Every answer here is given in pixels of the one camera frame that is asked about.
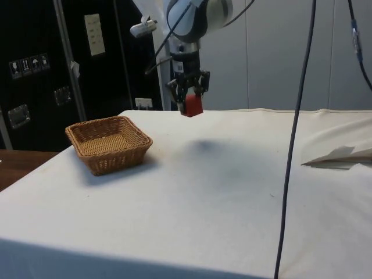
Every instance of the woven basket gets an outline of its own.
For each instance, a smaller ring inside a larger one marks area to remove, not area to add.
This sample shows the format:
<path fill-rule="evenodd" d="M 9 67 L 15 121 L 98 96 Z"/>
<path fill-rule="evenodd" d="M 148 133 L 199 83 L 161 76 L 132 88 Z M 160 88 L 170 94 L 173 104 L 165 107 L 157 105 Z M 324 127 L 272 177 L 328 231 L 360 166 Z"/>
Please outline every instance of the woven basket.
<path fill-rule="evenodd" d="M 141 164 L 152 140 L 124 116 L 77 123 L 66 128 L 77 156 L 101 176 Z"/>

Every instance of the white wall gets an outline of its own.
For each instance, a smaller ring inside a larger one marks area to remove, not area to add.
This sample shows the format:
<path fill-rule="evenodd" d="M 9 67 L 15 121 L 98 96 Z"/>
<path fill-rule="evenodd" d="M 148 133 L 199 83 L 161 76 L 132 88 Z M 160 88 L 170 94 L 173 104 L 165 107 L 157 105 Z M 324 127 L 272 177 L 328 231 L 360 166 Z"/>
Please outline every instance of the white wall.
<path fill-rule="evenodd" d="M 371 0 L 354 0 L 365 68 L 372 78 Z M 237 14 L 250 0 L 233 0 Z M 246 17 L 202 41 L 212 72 L 206 109 L 293 109 L 312 0 L 256 0 Z M 351 43 L 347 0 L 318 1 L 303 109 L 372 109 Z"/>

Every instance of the white tablecloth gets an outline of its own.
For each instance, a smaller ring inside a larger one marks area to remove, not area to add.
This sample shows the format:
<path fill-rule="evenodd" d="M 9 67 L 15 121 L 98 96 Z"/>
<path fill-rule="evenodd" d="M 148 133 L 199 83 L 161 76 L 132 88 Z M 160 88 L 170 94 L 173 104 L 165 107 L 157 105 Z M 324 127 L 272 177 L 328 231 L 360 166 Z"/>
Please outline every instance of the white tablecloth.
<path fill-rule="evenodd" d="M 272 278 L 293 113 L 124 115 L 144 165 L 94 177 L 69 148 L 0 193 L 0 278 Z M 301 114 L 281 278 L 371 278 L 372 170 L 301 166 L 311 135 L 371 117 Z"/>

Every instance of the black cable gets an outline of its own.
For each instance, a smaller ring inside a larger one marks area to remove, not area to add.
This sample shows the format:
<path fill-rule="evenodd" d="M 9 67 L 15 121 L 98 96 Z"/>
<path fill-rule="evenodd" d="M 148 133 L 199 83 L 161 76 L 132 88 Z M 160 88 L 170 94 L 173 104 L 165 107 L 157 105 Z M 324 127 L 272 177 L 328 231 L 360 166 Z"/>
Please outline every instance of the black cable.
<path fill-rule="evenodd" d="M 187 7 L 185 8 L 185 10 L 183 11 L 183 13 L 181 14 L 181 16 L 178 18 L 178 20 L 176 21 L 176 23 L 174 24 L 174 26 L 170 29 L 168 35 L 165 37 L 164 41 L 162 42 L 162 44 L 160 45 L 160 47 L 158 48 L 158 50 L 156 51 L 154 57 L 152 58 L 152 61 L 151 63 L 149 64 L 149 66 L 146 68 L 146 71 L 145 71 L 145 75 L 149 75 L 151 74 L 151 72 L 156 69 L 156 67 L 153 67 L 152 65 L 155 63 L 156 64 L 156 58 L 157 56 L 159 55 L 159 53 L 162 51 L 163 47 L 166 45 L 168 39 L 170 38 L 170 36 L 172 36 L 173 32 L 175 31 L 175 29 L 177 28 L 177 26 L 180 24 L 181 20 L 184 18 L 184 16 L 186 15 L 186 13 L 188 12 L 188 10 L 190 9 L 192 3 L 190 2 Z"/>
<path fill-rule="evenodd" d="M 226 23 L 223 27 L 227 27 L 229 26 L 230 24 L 234 23 L 235 21 L 237 21 L 237 19 L 239 19 L 239 17 L 241 17 L 242 15 L 244 15 L 244 13 L 252 6 L 252 4 L 255 2 L 256 0 L 251 0 L 251 2 L 248 4 L 247 7 L 244 8 L 244 10 L 242 10 L 236 17 L 234 17 L 230 22 Z"/>
<path fill-rule="evenodd" d="M 353 45 L 354 45 L 355 53 L 358 58 L 360 70 L 362 71 L 363 77 L 368 87 L 372 91 L 372 84 L 371 84 L 370 79 L 368 78 L 366 69 L 364 68 L 364 64 L 363 64 L 362 46 L 360 44 L 359 31 L 358 31 L 358 27 L 357 27 L 355 15 L 354 15 L 353 3 L 352 3 L 352 0 L 348 0 L 348 2 L 349 2 L 350 17 L 351 17 L 351 26 L 353 30 Z"/>
<path fill-rule="evenodd" d="M 281 260 L 281 253 L 282 253 L 282 249 L 283 249 L 284 232 L 285 232 L 285 217 L 286 217 L 286 214 L 287 214 L 287 196 L 288 196 L 289 177 L 291 175 L 292 156 L 293 156 L 293 150 L 294 150 L 294 145 L 295 145 L 297 124 L 298 124 L 298 119 L 299 119 L 299 114 L 300 114 L 300 109 L 301 109 L 301 102 L 302 102 L 302 95 L 303 95 L 303 87 L 304 87 L 304 84 L 305 84 L 307 64 L 309 63 L 310 50 L 312 48 L 312 42 L 313 42 L 315 13 L 316 13 L 316 0 L 313 0 L 312 15 L 311 15 L 311 21 L 310 21 L 310 30 L 309 30 L 309 38 L 307 39 L 306 55 L 305 55 L 305 60 L 303 62 L 301 81 L 300 81 L 300 87 L 299 87 L 299 91 L 298 91 L 298 98 L 297 98 L 297 104 L 296 104 L 296 110 L 295 110 L 295 118 L 294 118 L 293 126 L 292 126 L 291 142 L 289 144 L 287 169 L 286 169 L 286 172 L 285 172 L 283 204 L 282 204 L 282 214 L 281 214 L 281 227 L 280 227 L 280 239 L 279 239 L 279 247 L 278 247 L 277 262 L 276 262 L 276 266 L 275 266 L 274 279 L 279 278 L 280 260 Z"/>
<path fill-rule="evenodd" d="M 350 10 L 351 19 L 355 20 L 353 3 L 351 2 L 351 0 L 348 0 L 348 2 L 349 2 L 349 10 Z"/>
<path fill-rule="evenodd" d="M 364 79 L 366 80 L 367 85 L 369 86 L 369 88 L 370 88 L 371 91 L 372 91 L 372 84 L 371 84 L 370 79 L 368 78 L 368 75 L 367 75 L 367 73 L 366 73 L 366 69 L 364 68 L 364 64 L 363 64 L 363 62 L 359 62 L 359 66 L 360 66 L 360 69 L 361 69 L 361 71 L 362 71 L 363 77 L 364 77 Z"/>

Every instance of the sticker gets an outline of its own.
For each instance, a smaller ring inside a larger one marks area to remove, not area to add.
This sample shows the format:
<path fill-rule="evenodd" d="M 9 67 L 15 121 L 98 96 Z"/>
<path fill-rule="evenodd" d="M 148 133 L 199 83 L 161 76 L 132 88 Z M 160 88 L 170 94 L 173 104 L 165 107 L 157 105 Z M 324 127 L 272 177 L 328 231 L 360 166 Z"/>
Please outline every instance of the sticker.
<path fill-rule="evenodd" d="M 183 62 L 173 61 L 173 71 L 176 73 L 183 73 L 184 72 Z"/>
<path fill-rule="evenodd" d="M 19 61 L 12 61 L 9 63 L 10 73 L 12 74 L 12 78 L 16 80 L 17 78 L 22 77 L 22 70 L 19 64 Z"/>
<path fill-rule="evenodd" d="M 28 76 L 29 74 L 32 74 L 31 70 L 31 63 L 29 58 L 23 58 L 20 60 L 21 63 L 21 69 L 24 76 Z"/>
<path fill-rule="evenodd" d="M 49 58 L 46 53 L 40 54 L 40 64 L 42 70 L 48 70 L 51 68 L 51 65 L 49 64 Z"/>
<path fill-rule="evenodd" d="M 39 71 L 41 71 L 41 64 L 40 64 L 40 58 L 39 56 L 32 56 L 30 58 L 31 60 L 31 67 L 33 68 L 33 72 L 34 73 L 37 73 Z"/>
<path fill-rule="evenodd" d="M 101 20 L 99 14 L 84 16 L 85 28 L 87 29 L 89 48 L 91 55 L 99 55 L 106 52 L 103 42 Z"/>

